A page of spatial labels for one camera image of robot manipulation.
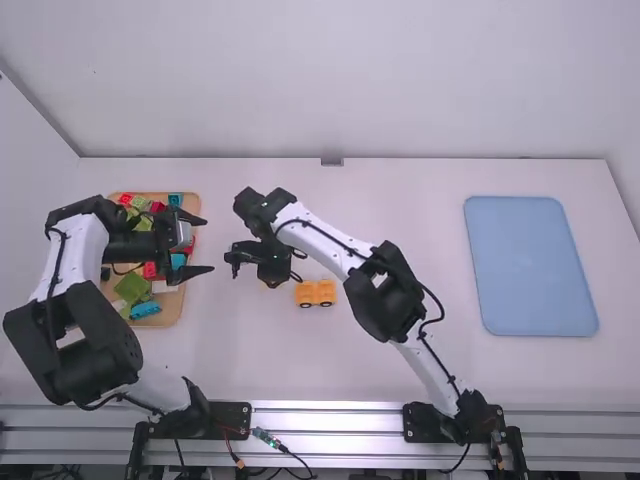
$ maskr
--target robotic arm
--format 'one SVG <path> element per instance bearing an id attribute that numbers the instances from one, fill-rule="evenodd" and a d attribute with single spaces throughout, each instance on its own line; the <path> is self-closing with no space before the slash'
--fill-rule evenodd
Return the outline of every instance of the robotic arm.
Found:
<path id="1" fill-rule="evenodd" d="M 80 408 L 103 396 L 125 398 L 180 422 L 206 414 L 206 400 L 186 378 L 143 365 L 138 339 L 99 288 L 103 263 L 155 262 L 168 285 L 178 285 L 213 267 L 171 268 L 170 250 L 187 246 L 191 227 L 206 220 L 169 206 L 151 231 L 135 231 L 140 218 L 102 196 L 52 211 L 45 223 L 50 250 L 42 278 L 29 302 L 4 317 L 7 337 L 52 403 Z M 64 347 L 72 328 L 83 338 Z"/>
<path id="2" fill-rule="evenodd" d="M 233 244 L 225 261 L 232 264 L 234 276 L 241 263 L 257 263 L 258 277 L 275 288 L 289 279 L 292 249 L 308 254 L 343 282 L 362 328 L 376 340 L 391 343 L 420 378 L 433 403 L 427 406 L 428 422 L 460 445 L 496 431 L 500 414 L 478 390 L 451 375 L 431 346 L 435 335 L 424 327 L 444 318 L 443 307 L 416 279 L 396 245 L 384 241 L 375 246 L 342 233 L 282 188 L 263 196 L 247 187 L 235 197 L 233 210 L 261 240 Z M 386 278 L 376 285 L 378 275 Z M 441 310 L 434 320 L 425 321 L 425 292 Z"/>

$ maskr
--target toy block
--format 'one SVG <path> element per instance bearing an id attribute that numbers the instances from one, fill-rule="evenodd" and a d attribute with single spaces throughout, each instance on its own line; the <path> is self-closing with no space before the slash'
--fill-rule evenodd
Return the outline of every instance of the toy block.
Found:
<path id="1" fill-rule="evenodd" d="M 151 283 L 135 272 L 127 273 L 122 280 L 113 287 L 113 291 L 129 305 L 138 302 L 150 289 Z"/>
<path id="2" fill-rule="evenodd" d="M 140 303 L 131 309 L 131 320 L 148 317 L 160 313 L 162 308 L 157 302 Z"/>
<path id="3" fill-rule="evenodd" d="M 146 262 L 142 267 L 142 277 L 145 280 L 153 280 L 157 275 L 156 264 L 154 262 Z"/>
<path id="4" fill-rule="evenodd" d="M 336 282 L 333 280 L 320 280 L 316 284 L 316 305 L 330 307 L 336 303 Z"/>
<path id="5" fill-rule="evenodd" d="M 169 286 L 164 280 L 158 280 L 151 282 L 151 293 L 157 295 L 158 293 L 172 293 L 177 292 L 180 289 L 178 285 Z"/>
<path id="6" fill-rule="evenodd" d="M 182 193 L 170 193 L 169 205 L 175 205 L 176 207 L 181 207 L 183 198 L 184 198 L 184 195 Z"/>
<path id="7" fill-rule="evenodd" d="M 147 211 L 147 209 L 151 205 L 151 202 L 149 200 L 147 200 L 146 198 L 144 198 L 142 195 L 135 195 L 131 199 L 131 202 L 129 203 L 129 205 L 134 207 L 136 210 L 139 210 L 141 212 L 145 212 L 145 211 Z"/>
<path id="8" fill-rule="evenodd" d="M 167 206 L 162 202 L 153 202 L 151 203 L 151 208 L 149 211 L 151 213 L 160 213 L 164 212 L 167 209 Z"/>
<path id="9" fill-rule="evenodd" d="M 171 254 L 171 268 L 177 270 L 187 264 L 187 256 L 184 253 Z"/>
<path id="10" fill-rule="evenodd" d="M 131 200 L 133 200 L 133 195 L 130 193 L 123 193 L 118 198 L 118 203 L 121 205 L 131 205 Z"/>
<path id="11" fill-rule="evenodd" d="M 315 282 L 302 282 L 296 284 L 296 305 L 300 308 L 312 307 L 315 303 Z"/>
<path id="12" fill-rule="evenodd" d="M 150 232 L 153 228 L 153 222 L 149 217 L 140 217 L 140 221 L 138 225 L 133 227 L 133 229 L 137 232 Z"/>
<path id="13" fill-rule="evenodd" d="M 188 247 L 184 247 L 181 250 L 171 250 L 172 252 L 180 252 L 180 253 L 185 253 L 187 255 L 192 255 L 193 254 L 193 247 L 196 244 L 196 236 L 195 235 L 191 235 L 191 243 L 189 244 Z"/>

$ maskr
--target teal block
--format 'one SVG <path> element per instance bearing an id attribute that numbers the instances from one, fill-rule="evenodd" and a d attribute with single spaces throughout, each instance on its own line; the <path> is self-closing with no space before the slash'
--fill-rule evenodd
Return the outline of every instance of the teal block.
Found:
<path id="1" fill-rule="evenodd" d="M 187 256 L 184 253 L 171 254 L 171 268 L 177 270 L 187 264 Z"/>
<path id="2" fill-rule="evenodd" d="M 184 199 L 184 195 L 182 193 L 170 193 L 169 205 L 175 205 L 176 207 L 181 207 L 183 199 Z"/>
<path id="3" fill-rule="evenodd" d="M 157 302 L 145 302 L 140 303 L 131 309 L 131 320 L 138 320 L 140 318 L 148 317 L 149 315 L 155 315 L 160 313 L 162 307 Z"/>

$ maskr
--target black clamp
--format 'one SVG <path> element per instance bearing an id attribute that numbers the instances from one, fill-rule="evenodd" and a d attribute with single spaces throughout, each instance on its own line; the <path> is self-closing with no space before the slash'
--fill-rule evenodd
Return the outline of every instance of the black clamp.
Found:
<path id="1" fill-rule="evenodd" d="M 269 288 L 276 288 L 291 278 L 291 248 L 277 241 L 234 242 L 224 254 L 224 261 L 231 265 L 233 278 L 238 276 L 242 264 L 258 265 L 258 278 Z"/>

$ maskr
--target blue mat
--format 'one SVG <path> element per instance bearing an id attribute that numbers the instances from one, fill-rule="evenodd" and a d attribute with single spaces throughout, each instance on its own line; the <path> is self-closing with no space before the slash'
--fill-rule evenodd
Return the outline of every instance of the blue mat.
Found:
<path id="1" fill-rule="evenodd" d="M 598 315 L 557 200 L 471 197 L 464 214 L 487 330 L 561 337 L 596 333 Z"/>

